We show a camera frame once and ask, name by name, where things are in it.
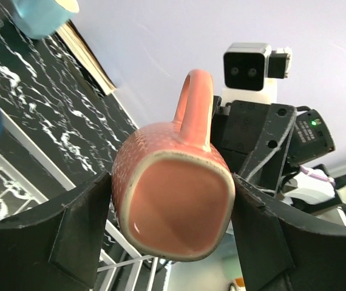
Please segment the salmon square mug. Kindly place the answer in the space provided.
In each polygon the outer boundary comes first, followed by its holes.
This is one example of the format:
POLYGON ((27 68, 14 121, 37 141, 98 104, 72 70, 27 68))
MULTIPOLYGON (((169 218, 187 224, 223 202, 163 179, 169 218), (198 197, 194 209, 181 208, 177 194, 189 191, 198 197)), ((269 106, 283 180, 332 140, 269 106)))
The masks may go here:
POLYGON ((123 236, 145 254, 198 261, 222 240, 236 195, 211 144, 213 80, 191 70, 174 119, 131 134, 112 167, 112 199, 123 236))

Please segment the light blue faceted mug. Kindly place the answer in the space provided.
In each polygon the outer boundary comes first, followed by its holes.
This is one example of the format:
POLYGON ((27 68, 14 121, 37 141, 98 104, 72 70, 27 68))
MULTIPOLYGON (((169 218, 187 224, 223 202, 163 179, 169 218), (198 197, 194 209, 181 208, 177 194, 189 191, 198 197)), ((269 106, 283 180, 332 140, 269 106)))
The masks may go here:
POLYGON ((31 39, 54 34, 80 11, 77 0, 16 0, 11 4, 13 22, 31 39))

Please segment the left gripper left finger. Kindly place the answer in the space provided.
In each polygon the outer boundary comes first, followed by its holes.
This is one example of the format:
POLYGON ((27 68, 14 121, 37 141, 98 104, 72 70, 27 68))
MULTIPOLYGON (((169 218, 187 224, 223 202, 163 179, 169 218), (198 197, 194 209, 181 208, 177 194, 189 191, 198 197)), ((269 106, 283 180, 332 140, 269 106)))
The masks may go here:
POLYGON ((90 290, 111 196, 104 172, 0 221, 0 290, 90 290))

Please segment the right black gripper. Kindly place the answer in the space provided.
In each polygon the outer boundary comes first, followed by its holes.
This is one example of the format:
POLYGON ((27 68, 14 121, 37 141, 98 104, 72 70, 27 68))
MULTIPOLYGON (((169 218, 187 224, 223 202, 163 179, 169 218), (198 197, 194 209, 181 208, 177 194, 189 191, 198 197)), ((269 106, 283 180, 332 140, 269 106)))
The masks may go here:
POLYGON ((211 143, 230 171, 267 194, 278 192, 297 110, 285 104, 214 97, 211 143))

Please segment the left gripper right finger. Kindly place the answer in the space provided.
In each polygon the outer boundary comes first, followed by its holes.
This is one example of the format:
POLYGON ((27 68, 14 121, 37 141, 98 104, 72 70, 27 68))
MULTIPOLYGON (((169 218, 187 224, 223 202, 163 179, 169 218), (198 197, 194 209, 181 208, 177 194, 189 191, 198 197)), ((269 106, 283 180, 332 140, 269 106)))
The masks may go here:
POLYGON ((232 224, 247 290, 346 290, 346 226, 233 178, 232 224))

